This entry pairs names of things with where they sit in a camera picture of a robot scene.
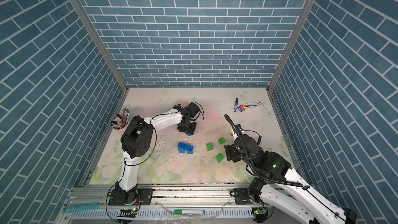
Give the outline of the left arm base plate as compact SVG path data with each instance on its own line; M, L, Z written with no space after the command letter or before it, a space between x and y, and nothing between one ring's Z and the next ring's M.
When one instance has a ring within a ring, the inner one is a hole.
M124 191L121 189L113 189L107 194L108 205L111 206L130 206L130 205L150 205L153 196L153 189L132 189Z

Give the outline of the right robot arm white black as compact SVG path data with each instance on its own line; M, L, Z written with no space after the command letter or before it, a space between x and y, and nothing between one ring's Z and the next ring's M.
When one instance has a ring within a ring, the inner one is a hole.
M247 188L254 204L270 204L302 224L354 224L357 214L350 208L341 208L321 193L292 167L285 158L273 151L264 151L260 139L245 134L239 124L231 125L232 145L224 147L227 160L242 161L255 178Z

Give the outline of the green lego small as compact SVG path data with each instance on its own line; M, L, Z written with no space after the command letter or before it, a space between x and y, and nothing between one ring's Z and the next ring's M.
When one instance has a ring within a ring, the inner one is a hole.
M219 138L219 139L218 139L218 143L219 143L220 145L224 144L225 142L226 142L226 141L225 141L224 138Z

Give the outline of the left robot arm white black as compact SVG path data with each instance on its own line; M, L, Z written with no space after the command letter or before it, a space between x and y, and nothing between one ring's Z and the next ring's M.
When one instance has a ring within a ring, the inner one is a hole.
M123 150L123 168L120 179L110 189L108 205L130 206L138 205L142 199L138 192L138 169L147 161L143 156L151 147L152 141L157 141L157 132L172 125L177 126L181 133L193 135L199 117L205 118L203 107L197 102L191 102L183 107L173 106L167 112L153 117L135 116L124 131L120 142Z

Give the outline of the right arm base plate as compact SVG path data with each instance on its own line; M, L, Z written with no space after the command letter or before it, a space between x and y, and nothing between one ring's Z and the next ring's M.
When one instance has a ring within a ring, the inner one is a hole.
M258 204L260 202L255 192L248 188L234 188L230 191L230 195L237 205Z

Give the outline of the long blue lego brick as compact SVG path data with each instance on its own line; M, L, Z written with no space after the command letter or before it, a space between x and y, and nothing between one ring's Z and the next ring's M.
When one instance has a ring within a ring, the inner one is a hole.
M178 143L178 147L183 147L184 149L185 149L185 151L187 151L187 147L188 147L189 145L188 144L185 144L185 143Z

